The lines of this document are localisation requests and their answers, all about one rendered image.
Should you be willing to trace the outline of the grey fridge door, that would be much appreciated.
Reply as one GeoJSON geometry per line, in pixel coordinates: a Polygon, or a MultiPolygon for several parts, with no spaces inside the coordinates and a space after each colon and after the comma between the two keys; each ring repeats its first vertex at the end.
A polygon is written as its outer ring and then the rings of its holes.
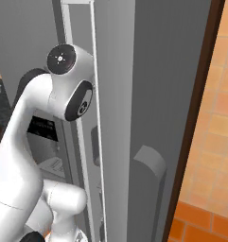
{"type": "Polygon", "coordinates": [[[48,52],[65,43],[61,0],[0,0],[0,75],[9,104],[20,78],[46,68],[48,52]]]}
{"type": "Polygon", "coordinates": [[[127,242],[131,160],[167,164],[161,242],[211,0],[96,0],[96,48],[108,242],[127,242]]]}

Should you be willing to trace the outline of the dark brown cabinet side panel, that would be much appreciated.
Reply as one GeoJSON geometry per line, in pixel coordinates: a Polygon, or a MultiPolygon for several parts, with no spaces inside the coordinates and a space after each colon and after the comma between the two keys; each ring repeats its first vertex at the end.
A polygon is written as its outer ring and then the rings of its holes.
{"type": "Polygon", "coordinates": [[[172,192],[170,197],[170,203],[168,206],[167,219],[162,237],[162,242],[168,241],[168,236],[170,233],[173,217],[178,203],[178,198],[180,195],[180,190],[184,178],[184,172],[198,120],[200,106],[202,104],[202,96],[212,55],[214,52],[214,47],[219,31],[219,24],[221,20],[221,15],[223,13],[224,5],[225,0],[211,0],[211,5],[208,12],[207,23],[202,41],[202,49],[197,68],[197,74],[193,86],[193,92],[190,99],[190,105],[184,129],[183,142],[180,150],[177,169],[175,172],[175,179],[172,186],[172,192]]]}

